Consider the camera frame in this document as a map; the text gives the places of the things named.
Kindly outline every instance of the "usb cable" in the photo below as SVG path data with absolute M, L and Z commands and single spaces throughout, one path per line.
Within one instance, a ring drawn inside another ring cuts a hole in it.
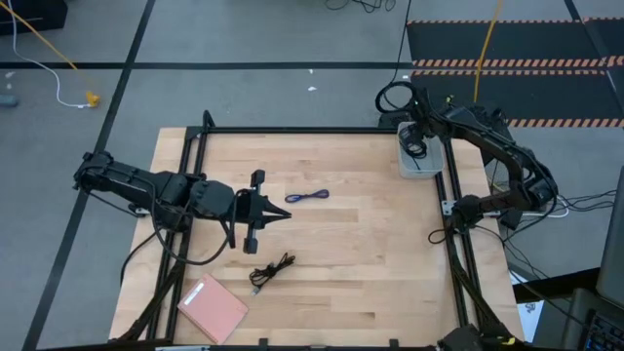
M 252 295 L 257 295 L 260 293 L 262 287 L 269 281 L 271 278 L 275 277 L 277 272 L 280 270 L 292 265 L 294 263 L 294 255 L 289 256 L 289 253 L 284 253 L 280 263 L 274 265 L 273 262 L 269 263 L 264 269 L 255 269 L 250 274 L 250 281 L 252 285 L 255 287 L 253 289 Z

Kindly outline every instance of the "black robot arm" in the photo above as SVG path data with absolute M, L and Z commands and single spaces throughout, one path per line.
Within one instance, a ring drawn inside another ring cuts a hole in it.
M 464 139 L 505 165 L 509 173 L 508 191 L 483 198 L 467 195 L 457 199 L 450 219 L 451 227 L 463 232 L 474 226 L 486 213 L 539 211 L 549 201 L 556 201 L 557 183 L 548 168 L 535 159 L 531 150 L 518 146 L 510 137 L 503 136 L 480 123 L 476 113 L 483 113 L 482 109 L 468 109 L 447 103 L 441 110 L 435 110 L 430 105 L 425 89 L 416 88 L 409 82 L 399 81 L 389 85 L 377 95 L 375 103 L 380 112 L 394 112 L 382 108 L 380 98 L 388 89 L 396 86 L 407 87 L 411 92 L 409 102 L 399 110 L 406 111 L 415 122 L 409 126 L 409 138 L 413 142 L 420 142 L 425 137 L 439 137 L 442 140 Z M 499 109 L 488 117 L 504 118 Z
M 252 174 L 249 189 L 234 193 L 231 187 L 216 180 L 206 180 L 204 175 L 153 174 L 117 162 L 107 152 L 99 152 L 84 155 L 74 180 L 76 189 L 87 193 L 93 190 L 112 192 L 135 207 L 149 210 L 155 230 L 183 231 L 191 217 L 218 220 L 233 249 L 236 246 L 234 223 L 246 223 L 248 235 L 243 247 L 246 254 L 257 251 L 257 229 L 264 228 L 269 222 L 291 217 L 290 213 L 260 195 L 260 185 L 264 182 L 262 170 Z

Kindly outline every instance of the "wooden table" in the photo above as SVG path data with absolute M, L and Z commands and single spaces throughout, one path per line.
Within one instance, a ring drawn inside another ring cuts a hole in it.
M 183 136 L 184 129 L 161 130 L 151 172 L 177 171 Z M 461 140 L 453 149 L 463 193 L 487 195 L 479 150 Z M 397 156 L 392 135 L 209 135 L 203 165 L 208 177 L 239 189 L 249 186 L 254 170 L 264 169 L 262 193 L 292 212 L 292 219 L 258 232 L 258 254 L 242 252 L 247 231 L 237 226 L 239 248 L 206 266 L 187 265 L 182 294 L 210 273 L 249 306 L 227 344 L 257 345 L 262 337 L 272 345 L 436 342 L 457 326 L 446 249 L 427 241 L 442 227 L 438 193 L 434 179 L 401 178 Z M 321 188 L 330 191 L 329 199 L 284 202 L 287 194 Z M 448 179 L 446 190 L 451 198 Z M 497 231 L 491 219 L 480 225 Z M 140 219 L 133 247 L 151 233 L 150 219 Z M 222 240 L 218 223 L 195 220 L 189 257 L 212 255 Z M 523 337 L 498 239 L 476 229 L 472 240 L 485 299 Z M 111 337 L 123 333 L 153 295 L 161 252 L 154 240 L 128 265 Z M 285 252 L 296 255 L 295 265 L 251 296 L 250 272 Z M 169 301 L 163 302 L 159 335 Z M 473 315 L 472 303 L 468 307 Z M 175 342 L 211 343 L 181 314 Z

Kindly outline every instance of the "white label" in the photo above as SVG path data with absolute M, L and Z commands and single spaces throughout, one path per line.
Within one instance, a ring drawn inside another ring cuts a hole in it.
M 197 293 L 204 287 L 204 283 L 200 283 L 197 288 L 184 300 L 184 304 L 188 306 L 189 303 L 195 298 Z

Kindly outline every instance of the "pink book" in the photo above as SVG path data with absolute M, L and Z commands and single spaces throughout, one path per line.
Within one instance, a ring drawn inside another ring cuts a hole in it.
M 249 310 L 210 274 L 205 274 L 177 308 L 217 345 L 234 332 Z

